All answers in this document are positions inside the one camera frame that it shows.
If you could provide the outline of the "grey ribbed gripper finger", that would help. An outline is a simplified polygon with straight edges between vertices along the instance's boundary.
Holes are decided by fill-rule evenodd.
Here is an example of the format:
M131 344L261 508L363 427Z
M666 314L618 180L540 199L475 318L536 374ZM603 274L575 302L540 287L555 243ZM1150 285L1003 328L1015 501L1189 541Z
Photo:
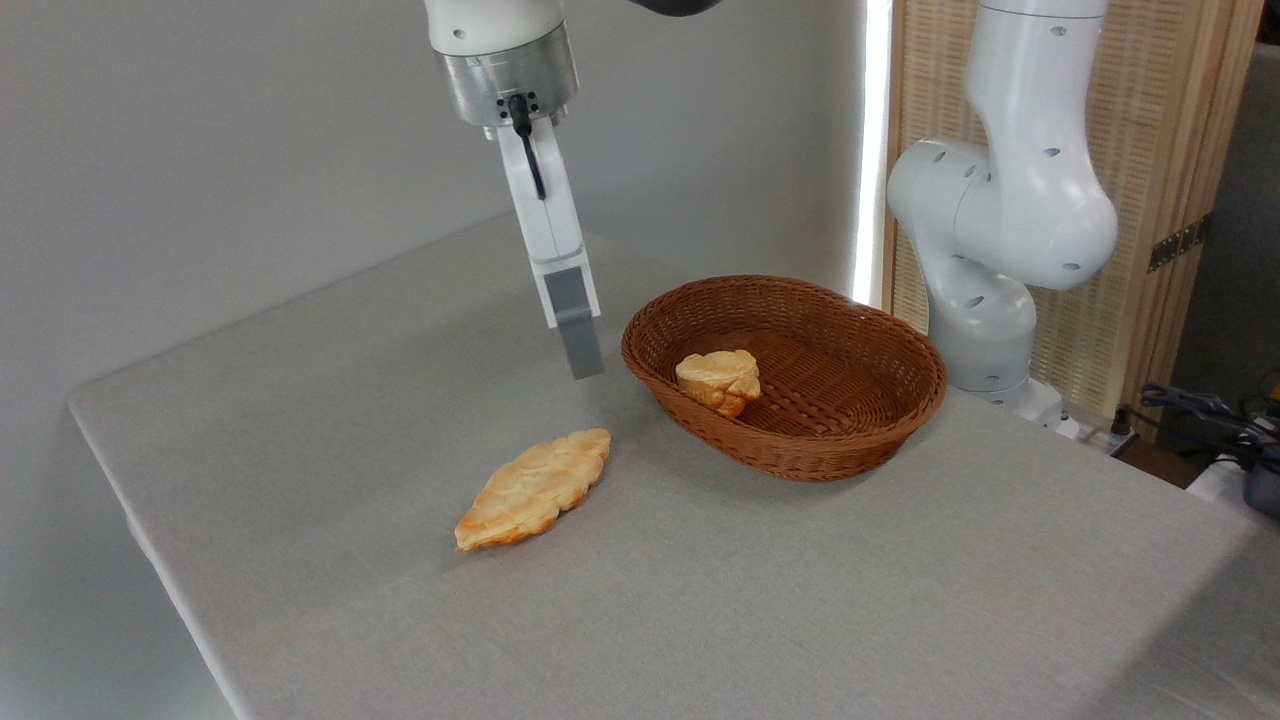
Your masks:
M530 263L547 325L558 332L575 379L605 372L596 336L600 315L589 260Z

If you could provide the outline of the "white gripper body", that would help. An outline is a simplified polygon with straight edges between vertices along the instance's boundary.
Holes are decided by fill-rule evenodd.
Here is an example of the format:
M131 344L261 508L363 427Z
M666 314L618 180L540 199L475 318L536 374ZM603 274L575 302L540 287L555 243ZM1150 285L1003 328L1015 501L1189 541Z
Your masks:
M550 120L535 119L527 138L511 126L495 136L530 261L581 258L582 231Z

